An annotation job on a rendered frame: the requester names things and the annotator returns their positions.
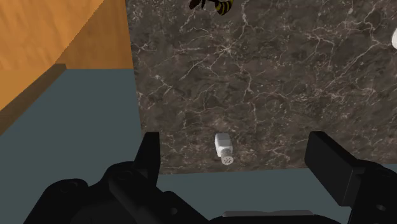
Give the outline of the white salt shaker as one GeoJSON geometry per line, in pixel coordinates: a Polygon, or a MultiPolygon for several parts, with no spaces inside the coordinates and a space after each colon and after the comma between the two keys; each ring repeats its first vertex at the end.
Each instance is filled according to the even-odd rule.
{"type": "Polygon", "coordinates": [[[233,146],[230,135],[227,133],[217,133],[214,138],[217,156],[221,159],[223,165],[233,163],[233,146]]]}

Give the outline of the black and yellow bee toy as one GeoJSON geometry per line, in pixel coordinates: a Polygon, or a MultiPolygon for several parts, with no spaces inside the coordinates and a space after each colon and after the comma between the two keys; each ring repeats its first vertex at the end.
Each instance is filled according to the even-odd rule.
{"type": "Polygon", "coordinates": [[[233,5],[233,0],[227,0],[227,1],[220,1],[220,0],[190,0],[189,3],[189,9],[194,9],[195,7],[197,7],[198,5],[201,5],[201,8],[203,9],[206,2],[212,2],[214,3],[214,8],[216,10],[216,12],[223,16],[226,13],[228,13],[230,11],[230,9],[232,8],[233,5]]]}

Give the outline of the orange wooden cabinet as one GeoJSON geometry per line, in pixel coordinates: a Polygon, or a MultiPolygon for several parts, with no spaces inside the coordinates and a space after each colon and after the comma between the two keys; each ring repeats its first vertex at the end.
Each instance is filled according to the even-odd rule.
{"type": "Polygon", "coordinates": [[[66,69],[132,69],[125,0],[0,0],[0,135],[66,69]]]}

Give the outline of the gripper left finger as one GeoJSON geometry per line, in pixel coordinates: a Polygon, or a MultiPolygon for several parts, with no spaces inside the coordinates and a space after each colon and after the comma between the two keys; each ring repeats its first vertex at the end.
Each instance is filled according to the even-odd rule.
{"type": "Polygon", "coordinates": [[[208,224],[157,187],[159,170],[160,135],[147,132],[135,159],[111,165],[96,184],[74,178],[48,186],[23,224],[208,224]]]}

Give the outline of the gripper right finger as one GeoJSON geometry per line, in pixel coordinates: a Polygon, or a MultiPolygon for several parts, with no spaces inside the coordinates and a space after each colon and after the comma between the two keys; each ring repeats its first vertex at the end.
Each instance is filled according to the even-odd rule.
{"type": "Polygon", "coordinates": [[[304,162],[338,205],[351,208],[347,224],[397,224],[397,172],[355,158],[322,131],[310,132],[304,162]]]}

